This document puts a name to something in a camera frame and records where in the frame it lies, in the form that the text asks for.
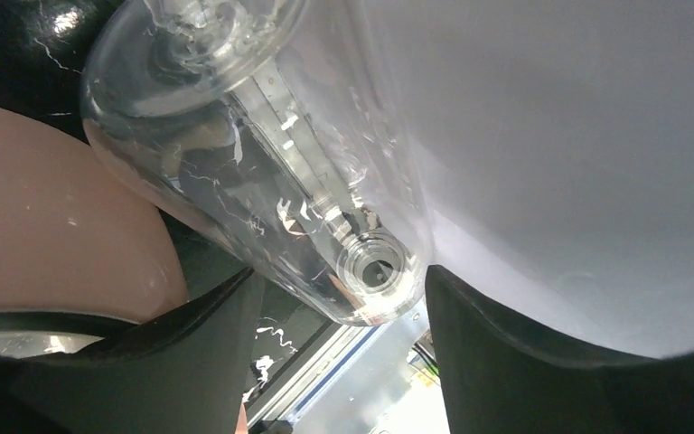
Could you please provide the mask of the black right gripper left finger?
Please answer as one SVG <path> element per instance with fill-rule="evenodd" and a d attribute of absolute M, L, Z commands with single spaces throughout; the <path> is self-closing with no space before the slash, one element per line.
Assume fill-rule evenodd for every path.
<path fill-rule="evenodd" d="M 232 433 L 265 283 L 243 269 L 75 354 L 0 361 L 0 433 Z"/>

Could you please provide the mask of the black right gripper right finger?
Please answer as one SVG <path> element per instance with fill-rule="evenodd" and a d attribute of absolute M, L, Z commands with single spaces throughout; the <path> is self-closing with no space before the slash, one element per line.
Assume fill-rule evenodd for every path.
<path fill-rule="evenodd" d="M 427 270 L 454 433 L 694 433 L 694 352 L 655 359 L 565 335 Z"/>

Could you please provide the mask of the steel bowl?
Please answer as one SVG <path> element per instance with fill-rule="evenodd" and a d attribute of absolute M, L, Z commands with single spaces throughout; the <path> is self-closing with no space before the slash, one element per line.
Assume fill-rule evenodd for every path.
<path fill-rule="evenodd" d="M 116 316 L 70 311 L 0 311 L 0 361 L 75 354 L 139 323 Z"/>

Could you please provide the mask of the clear plastic water bottle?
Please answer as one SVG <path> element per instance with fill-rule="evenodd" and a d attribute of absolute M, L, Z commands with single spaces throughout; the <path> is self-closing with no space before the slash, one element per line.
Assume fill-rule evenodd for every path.
<path fill-rule="evenodd" d="M 126 1 L 82 74 L 126 186 L 347 326 L 424 295 L 432 235 L 362 1 Z"/>

